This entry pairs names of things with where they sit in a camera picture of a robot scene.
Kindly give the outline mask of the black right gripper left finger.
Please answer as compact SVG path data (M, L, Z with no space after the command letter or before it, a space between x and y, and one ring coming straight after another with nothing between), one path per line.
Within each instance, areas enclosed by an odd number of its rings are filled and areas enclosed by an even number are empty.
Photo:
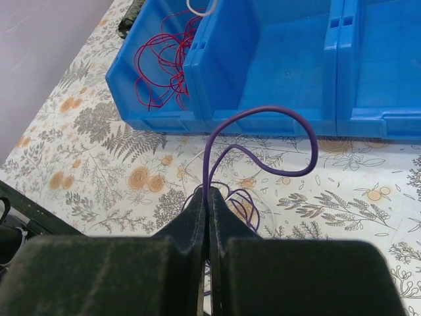
M1 283L1 314L202 315L202 196L148 238L32 238Z

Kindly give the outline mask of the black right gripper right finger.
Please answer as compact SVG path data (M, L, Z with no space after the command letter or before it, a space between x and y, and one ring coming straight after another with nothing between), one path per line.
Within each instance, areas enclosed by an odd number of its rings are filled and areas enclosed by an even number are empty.
M403 315L378 249L359 240L277 240L253 232L209 190L213 315Z

